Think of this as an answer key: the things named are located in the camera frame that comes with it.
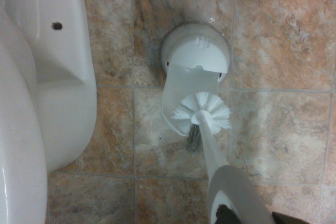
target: marble tile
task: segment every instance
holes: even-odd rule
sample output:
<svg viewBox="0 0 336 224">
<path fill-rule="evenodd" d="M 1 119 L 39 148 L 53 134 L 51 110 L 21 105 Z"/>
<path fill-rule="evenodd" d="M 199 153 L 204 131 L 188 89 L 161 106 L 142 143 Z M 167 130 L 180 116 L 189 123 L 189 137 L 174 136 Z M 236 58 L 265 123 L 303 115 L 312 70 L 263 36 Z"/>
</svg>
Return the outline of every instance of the marble tile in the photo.
<svg viewBox="0 0 336 224">
<path fill-rule="evenodd" d="M 133 179 L 51 174 L 50 223 L 134 224 Z"/>
<path fill-rule="evenodd" d="M 203 152 L 188 153 L 186 137 L 173 132 L 163 121 L 163 89 L 136 89 L 135 167 L 137 175 L 164 175 L 206 178 Z M 225 101 L 228 92 L 219 94 Z M 227 131 L 215 135 L 222 151 L 227 151 Z"/>
<path fill-rule="evenodd" d="M 322 224 L 336 224 L 336 187 L 325 187 L 323 190 Z"/>
<path fill-rule="evenodd" d="M 321 184 L 330 94 L 231 92 L 229 163 L 257 183 Z"/>
<path fill-rule="evenodd" d="M 164 86 L 159 50 L 164 36 L 181 23 L 210 23 L 232 36 L 234 0 L 135 0 L 134 81 L 138 86 Z M 229 78 L 223 84 L 228 87 Z"/>
<path fill-rule="evenodd" d="M 237 0 L 234 88 L 331 90 L 333 0 Z"/>
<path fill-rule="evenodd" d="M 328 154 L 325 163 L 324 184 L 336 186 L 336 95 L 332 109 L 331 132 L 329 134 Z"/>
<path fill-rule="evenodd" d="M 137 224 L 208 223 L 207 182 L 137 179 Z"/>
<path fill-rule="evenodd" d="M 133 175 L 133 92 L 98 88 L 97 122 L 85 151 L 62 172 Z"/>
<path fill-rule="evenodd" d="M 131 0 L 85 0 L 97 84 L 132 86 Z"/>
<path fill-rule="evenodd" d="M 319 223 L 321 188 L 318 186 L 256 186 L 270 211 Z"/>
</svg>

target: white bristle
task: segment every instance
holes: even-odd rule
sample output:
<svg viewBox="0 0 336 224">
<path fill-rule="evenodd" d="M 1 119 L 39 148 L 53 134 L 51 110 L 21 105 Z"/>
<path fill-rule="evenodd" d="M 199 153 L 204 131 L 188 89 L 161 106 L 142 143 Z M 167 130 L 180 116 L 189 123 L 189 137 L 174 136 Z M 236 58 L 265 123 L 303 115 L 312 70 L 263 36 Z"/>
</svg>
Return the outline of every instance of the white bristle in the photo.
<svg viewBox="0 0 336 224">
<path fill-rule="evenodd" d="M 212 125 L 219 126 L 224 129 L 231 129 L 231 123 L 228 119 L 219 119 L 219 118 L 213 118 Z"/>
<path fill-rule="evenodd" d="M 200 107 L 194 94 L 187 95 L 187 97 L 184 98 L 181 103 L 194 112 L 198 111 Z"/>
<path fill-rule="evenodd" d="M 172 118 L 177 120 L 191 119 L 193 114 L 194 111 L 192 111 L 191 109 L 178 106 Z"/>
<path fill-rule="evenodd" d="M 224 105 L 224 102 L 222 101 L 222 99 L 217 95 L 210 94 L 209 101 L 206 106 L 206 111 L 208 111 L 211 114 L 220 105 Z"/>
<path fill-rule="evenodd" d="M 208 102 L 209 92 L 199 92 L 196 94 L 198 104 L 201 110 L 205 110 L 206 103 Z"/>
<path fill-rule="evenodd" d="M 213 123 L 210 127 L 210 130 L 211 133 L 214 135 L 217 134 L 219 131 L 221 131 L 221 127 Z"/>
<path fill-rule="evenodd" d="M 223 104 L 223 106 L 219 107 L 211 115 L 212 115 L 213 118 L 227 119 L 230 116 L 230 109 L 225 104 Z"/>
<path fill-rule="evenodd" d="M 189 132 L 191 118 L 199 110 L 206 110 L 211 114 L 213 122 L 210 130 L 212 134 L 217 134 L 221 128 L 231 128 L 230 109 L 215 94 L 209 92 L 190 94 L 181 101 L 181 104 L 176 108 L 173 119 L 181 120 L 178 126 L 184 134 Z"/>
</svg>

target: white toilet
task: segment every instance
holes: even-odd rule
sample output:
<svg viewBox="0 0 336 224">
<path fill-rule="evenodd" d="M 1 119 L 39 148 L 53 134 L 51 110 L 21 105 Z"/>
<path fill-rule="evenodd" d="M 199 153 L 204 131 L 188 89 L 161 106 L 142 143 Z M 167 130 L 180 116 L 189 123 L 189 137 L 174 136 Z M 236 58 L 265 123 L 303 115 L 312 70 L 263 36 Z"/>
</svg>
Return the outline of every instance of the white toilet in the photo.
<svg viewBox="0 0 336 224">
<path fill-rule="evenodd" d="M 84 1 L 1 0 L 1 224 L 45 222 L 47 171 L 84 151 L 96 112 Z"/>
</svg>

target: dark bristle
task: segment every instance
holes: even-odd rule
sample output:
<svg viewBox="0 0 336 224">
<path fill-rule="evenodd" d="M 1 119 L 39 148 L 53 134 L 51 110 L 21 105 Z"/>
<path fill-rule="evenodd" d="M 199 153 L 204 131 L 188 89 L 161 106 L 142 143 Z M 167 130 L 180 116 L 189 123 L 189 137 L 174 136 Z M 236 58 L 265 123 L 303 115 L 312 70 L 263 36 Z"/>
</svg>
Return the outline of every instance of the dark bristle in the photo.
<svg viewBox="0 0 336 224">
<path fill-rule="evenodd" d="M 192 124 L 186 142 L 188 152 L 198 152 L 202 146 L 202 137 L 200 127 L 197 124 Z"/>
</svg>

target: grout line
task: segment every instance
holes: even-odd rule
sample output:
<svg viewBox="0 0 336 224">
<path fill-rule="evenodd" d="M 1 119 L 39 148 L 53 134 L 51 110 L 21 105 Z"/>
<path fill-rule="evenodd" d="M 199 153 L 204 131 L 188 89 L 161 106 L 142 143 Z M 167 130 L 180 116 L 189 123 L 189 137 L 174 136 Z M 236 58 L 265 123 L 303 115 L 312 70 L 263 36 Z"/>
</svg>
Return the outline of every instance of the grout line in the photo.
<svg viewBox="0 0 336 224">
<path fill-rule="evenodd" d="M 103 174 L 103 173 L 67 173 L 67 172 L 51 172 L 49 174 L 64 174 L 64 175 L 84 175 L 84 176 L 102 176 L 102 177 L 111 177 L 111 178 L 133 178 L 132 176 L 122 176 L 122 175 L 113 175 L 113 174 Z"/>
<path fill-rule="evenodd" d="M 137 179 L 141 178 L 159 178 L 159 179 L 183 179 L 183 180 L 195 180 L 195 181 L 208 181 L 207 178 L 188 178 L 188 177 L 179 177 L 179 176 L 163 176 L 163 175 L 144 175 L 137 176 Z"/>
<path fill-rule="evenodd" d="M 135 86 L 136 89 L 163 89 L 164 87 L 157 86 Z"/>
<path fill-rule="evenodd" d="M 331 94 L 332 90 L 308 90 L 308 89 L 245 89 L 231 88 L 233 91 L 252 91 L 252 92 L 293 92 L 293 93 L 327 93 Z"/>
<path fill-rule="evenodd" d="M 334 64 L 334 79 L 332 84 L 332 92 L 331 92 L 331 102 L 330 102 L 330 111 L 329 111 L 329 127 L 328 127 L 328 134 L 327 134 L 327 145 L 325 149 L 325 157 L 324 157 L 324 163 L 323 163 L 323 179 L 322 179 L 322 185 L 324 186 L 325 181 L 325 171 L 326 171 L 326 165 L 328 160 L 328 150 L 329 150 L 329 142 L 330 142 L 330 135 L 331 135 L 331 127 L 332 127 L 332 113 L 333 113 L 333 107 L 334 107 L 334 91 L 335 91 L 335 83 L 336 83 L 336 62 Z M 321 223 L 321 214 L 322 214 L 322 200 L 323 200 L 323 188 L 321 192 L 321 201 L 320 201 L 320 213 L 319 213 L 319 222 Z"/>
<path fill-rule="evenodd" d="M 263 182 L 263 183 L 257 183 L 252 182 L 255 186 L 316 186 L 321 187 L 321 185 L 317 184 L 304 184 L 304 183 L 272 183 L 272 182 Z"/>
<path fill-rule="evenodd" d="M 49 197 L 47 197 L 47 213 L 46 213 L 46 219 L 48 219 L 48 224 L 51 224 L 51 220 L 50 220 L 50 208 L 49 208 Z"/>
<path fill-rule="evenodd" d="M 232 67 L 233 67 L 233 60 L 234 60 L 234 51 L 235 51 L 235 27 L 236 27 L 236 16 L 237 16 L 237 0 L 234 2 L 234 10 L 233 10 L 233 22 L 232 22 L 232 37 L 231 37 L 231 63 L 230 63 L 230 84 L 229 84 L 229 107 L 232 106 Z M 230 154 L 230 147 L 231 147 L 231 139 L 232 139 L 232 129 L 228 130 L 227 134 L 228 143 L 226 147 L 226 159 L 229 162 L 229 154 Z"/>
<path fill-rule="evenodd" d="M 136 207 L 137 203 L 137 181 L 136 177 L 136 158 L 135 158 L 135 76 L 134 76 L 134 8 L 135 8 L 135 0 L 131 0 L 131 15 L 132 15 L 132 90 L 133 90 L 133 183 L 134 183 L 134 224 L 137 224 L 137 215 L 138 210 Z"/>
<path fill-rule="evenodd" d="M 126 88 L 126 89 L 163 89 L 161 86 L 115 86 L 115 85 L 101 85 L 98 84 L 97 88 Z M 293 93 L 322 93 L 322 94 L 333 94 L 332 90 L 310 90 L 310 89 L 248 89 L 248 88 L 221 88 L 220 91 L 243 91 L 243 92 L 293 92 Z"/>
<path fill-rule="evenodd" d="M 132 86 L 117 86 L 117 85 L 101 85 L 98 84 L 97 88 L 123 88 L 123 89 L 132 89 Z"/>
</svg>

